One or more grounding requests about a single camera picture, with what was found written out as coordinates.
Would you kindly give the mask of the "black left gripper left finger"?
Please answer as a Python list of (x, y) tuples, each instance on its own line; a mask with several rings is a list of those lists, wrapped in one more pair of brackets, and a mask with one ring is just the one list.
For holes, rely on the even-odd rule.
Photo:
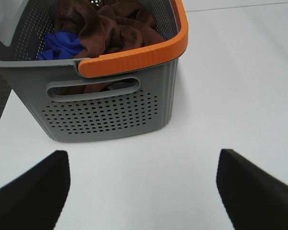
[(0, 230), (52, 230), (70, 189), (68, 153), (57, 150), (0, 188)]

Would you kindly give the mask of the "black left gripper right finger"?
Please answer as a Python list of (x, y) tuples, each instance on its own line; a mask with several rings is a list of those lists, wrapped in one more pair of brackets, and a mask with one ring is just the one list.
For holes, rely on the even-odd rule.
[(222, 149), (216, 186), (236, 230), (288, 230), (288, 185), (232, 149)]

